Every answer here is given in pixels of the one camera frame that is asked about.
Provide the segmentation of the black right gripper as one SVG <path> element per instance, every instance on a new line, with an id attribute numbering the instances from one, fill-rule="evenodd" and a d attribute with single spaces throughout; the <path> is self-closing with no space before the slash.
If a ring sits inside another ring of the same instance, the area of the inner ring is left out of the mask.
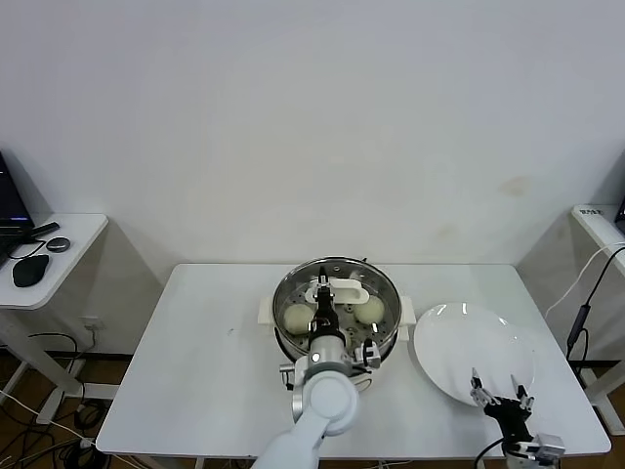
<path id="1" fill-rule="evenodd" d="M 533 398 L 528 395 L 525 387 L 511 375 L 517 400 L 496 398 L 483 387 L 478 371 L 472 369 L 470 395 L 476 405 L 484 407 L 484 413 L 495 419 L 502 433 L 504 442 L 530 442 L 532 436 L 527 430 L 526 420 L 531 415 Z"/>

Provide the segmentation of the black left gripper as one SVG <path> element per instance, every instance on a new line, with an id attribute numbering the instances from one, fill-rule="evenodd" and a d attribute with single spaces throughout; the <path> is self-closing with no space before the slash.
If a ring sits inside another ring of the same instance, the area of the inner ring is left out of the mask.
<path id="1" fill-rule="evenodd" d="M 312 319 L 312 336 L 337 335 L 340 332 L 338 315 L 332 301 L 332 285 L 325 268 L 321 266 L 315 287 L 317 309 Z"/>

